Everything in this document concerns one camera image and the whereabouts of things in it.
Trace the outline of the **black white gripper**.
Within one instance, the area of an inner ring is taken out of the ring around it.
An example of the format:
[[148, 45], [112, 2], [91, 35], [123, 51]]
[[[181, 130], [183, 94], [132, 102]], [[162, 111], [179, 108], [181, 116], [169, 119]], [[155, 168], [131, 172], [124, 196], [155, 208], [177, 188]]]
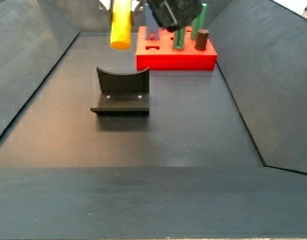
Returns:
[[154, 19], [170, 32], [186, 27], [202, 12], [201, 0], [147, 0]]

